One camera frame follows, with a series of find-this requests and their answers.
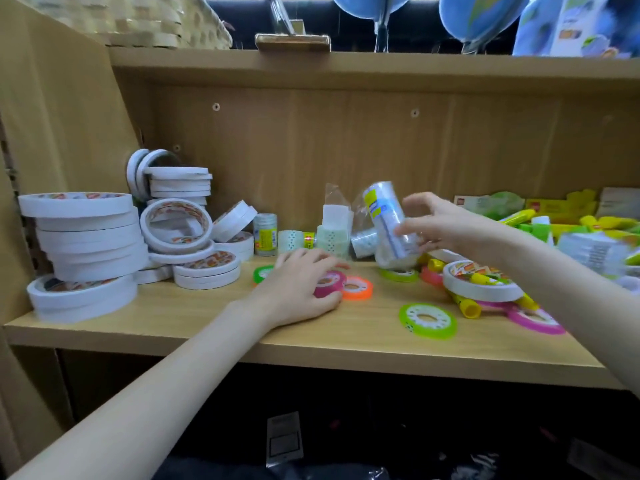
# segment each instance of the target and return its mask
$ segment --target shelf board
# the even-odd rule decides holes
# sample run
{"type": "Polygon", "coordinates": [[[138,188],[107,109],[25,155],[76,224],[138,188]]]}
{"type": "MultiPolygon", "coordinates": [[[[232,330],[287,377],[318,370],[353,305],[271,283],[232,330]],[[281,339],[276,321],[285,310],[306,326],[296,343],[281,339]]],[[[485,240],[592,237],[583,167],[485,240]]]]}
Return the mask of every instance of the shelf board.
{"type": "Polygon", "coordinates": [[[120,47],[109,55],[116,74],[180,86],[640,95],[640,59],[120,47]]]}
{"type": "MultiPolygon", "coordinates": [[[[12,345],[164,356],[194,336],[230,302],[253,288],[264,259],[243,263],[240,279],[224,288],[184,290],[172,282],[140,286],[136,300],[115,313],[76,324],[50,324],[28,313],[4,326],[12,345]]],[[[283,327],[265,336],[245,362],[489,379],[581,387],[621,388],[571,335],[542,335],[503,316],[460,316],[450,298],[422,281],[383,279],[373,263],[348,274],[374,284],[368,301],[345,301],[324,317],[283,327]],[[450,340],[420,338],[402,327],[407,303],[432,303],[458,318],[450,340]]]]}

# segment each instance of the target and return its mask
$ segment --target wooden back panel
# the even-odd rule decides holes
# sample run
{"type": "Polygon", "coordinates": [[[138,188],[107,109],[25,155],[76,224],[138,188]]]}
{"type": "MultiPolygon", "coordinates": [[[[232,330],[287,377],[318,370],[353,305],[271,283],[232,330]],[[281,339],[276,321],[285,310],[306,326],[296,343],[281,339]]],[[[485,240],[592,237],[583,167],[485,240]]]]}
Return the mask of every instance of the wooden back panel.
{"type": "Polygon", "coordinates": [[[212,214],[244,199],[277,213],[280,229],[315,229],[327,182],[348,200],[379,180],[391,180],[398,196],[430,190],[446,198],[640,186],[637,95],[153,83],[148,98],[123,94],[134,119],[146,115],[135,123],[152,135],[149,145],[180,145],[185,163],[211,170],[212,214]]]}

